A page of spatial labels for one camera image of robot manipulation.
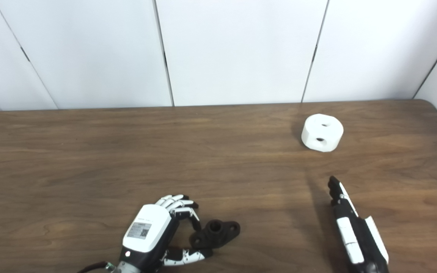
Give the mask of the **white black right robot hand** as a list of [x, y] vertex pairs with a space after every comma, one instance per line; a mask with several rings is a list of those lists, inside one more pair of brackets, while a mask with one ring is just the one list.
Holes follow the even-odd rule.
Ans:
[[330, 176], [328, 187], [335, 223], [348, 257], [349, 272], [388, 273], [390, 258], [374, 219], [359, 216], [347, 190], [335, 176]]

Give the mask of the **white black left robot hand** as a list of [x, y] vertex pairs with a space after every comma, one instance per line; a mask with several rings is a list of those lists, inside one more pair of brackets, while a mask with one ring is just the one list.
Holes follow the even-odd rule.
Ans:
[[170, 243], [180, 221], [188, 219], [201, 230], [198, 204], [187, 195], [165, 195], [141, 207], [123, 237], [116, 273], [156, 273], [163, 267], [177, 267], [208, 259], [211, 249], [172, 248]]

